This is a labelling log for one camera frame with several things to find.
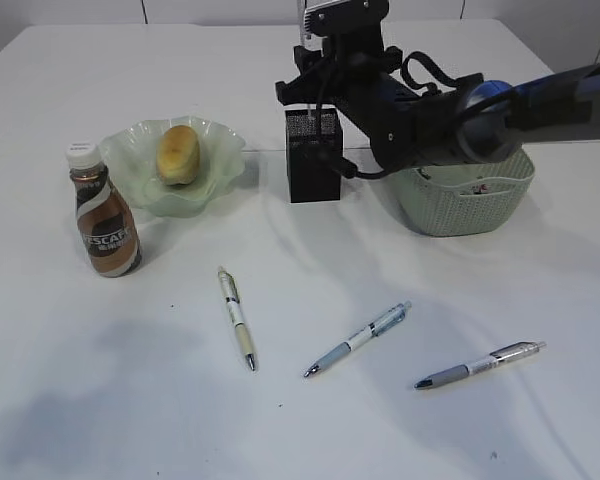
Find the ballpoint pen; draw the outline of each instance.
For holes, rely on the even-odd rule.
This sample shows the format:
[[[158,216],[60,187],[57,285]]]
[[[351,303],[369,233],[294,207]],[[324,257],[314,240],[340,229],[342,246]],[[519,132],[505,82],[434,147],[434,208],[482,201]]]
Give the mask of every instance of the ballpoint pen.
[[[244,316],[242,315],[242,309],[240,308],[240,297],[238,296],[236,283],[233,280],[233,277],[222,267],[218,268],[218,279],[220,280],[220,288],[222,288],[222,293],[227,302],[227,311],[229,312],[231,323],[236,332],[240,351],[242,352],[242,355],[244,355],[244,359],[251,371],[255,372],[256,354],[253,348],[253,342],[251,341],[251,335],[249,335],[249,330],[247,330],[247,326],[244,323]]]
[[[316,363],[311,365],[309,370],[304,374],[305,378],[312,377],[313,375],[326,370],[338,360],[346,357],[352,351],[357,350],[372,338],[382,335],[391,327],[395,327],[405,319],[410,308],[411,302],[404,302],[389,309],[349,338],[349,340],[342,342],[336,348],[320,358]]]
[[[486,357],[476,360],[475,362],[457,365],[448,370],[434,373],[427,378],[420,380],[415,384],[416,390],[428,390],[431,388],[441,387],[448,383],[463,380],[472,375],[477,375],[492,368],[497,368],[505,363],[515,362],[523,358],[535,355],[542,348],[546,347],[546,342],[518,342],[508,347],[501,348],[495,352],[491,352]]]

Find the green glass bowl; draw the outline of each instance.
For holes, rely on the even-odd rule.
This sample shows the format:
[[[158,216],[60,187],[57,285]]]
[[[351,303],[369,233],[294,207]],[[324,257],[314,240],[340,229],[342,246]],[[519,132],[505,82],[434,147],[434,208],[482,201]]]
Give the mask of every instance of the green glass bowl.
[[[189,185],[167,186],[158,177],[156,152],[164,133],[176,125],[189,125],[200,140],[200,172]],[[105,138],[100,152],[111,181],[133,208],[160,217],[190,217],[244,172],[245,141],[230,128],[197,117],[145,120]]]

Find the nescafe bottle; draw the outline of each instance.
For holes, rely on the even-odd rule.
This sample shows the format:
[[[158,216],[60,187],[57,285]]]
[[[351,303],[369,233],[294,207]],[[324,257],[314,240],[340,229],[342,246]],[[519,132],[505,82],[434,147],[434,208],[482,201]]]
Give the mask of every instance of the nescafe bottle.
[[[76,187],[76,220],[96,271],[119,277],[142,260],[138,233],[129,206],[109,180],[98,147],[74,143],[67,149],[71,180]]]

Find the bread roll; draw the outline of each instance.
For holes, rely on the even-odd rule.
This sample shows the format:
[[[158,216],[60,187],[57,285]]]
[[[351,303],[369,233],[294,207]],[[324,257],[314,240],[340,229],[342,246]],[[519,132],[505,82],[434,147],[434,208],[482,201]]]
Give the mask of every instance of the bread roll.
[[[179,125],[167,130],[158,146],[158,175],[165,185],[186,185],[200,171],[200,143],[193,128]]]

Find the black box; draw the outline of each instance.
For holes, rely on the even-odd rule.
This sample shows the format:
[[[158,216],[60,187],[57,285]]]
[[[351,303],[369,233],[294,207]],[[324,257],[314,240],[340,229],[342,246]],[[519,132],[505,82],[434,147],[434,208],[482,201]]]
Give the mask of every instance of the black box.
[[[318,145],[316,113],[287,110],[287,178],[291,203],[340,200],[340,174],[312,154]],[[335,108],[322,110],[322,143],[342,156],[342,127]]]

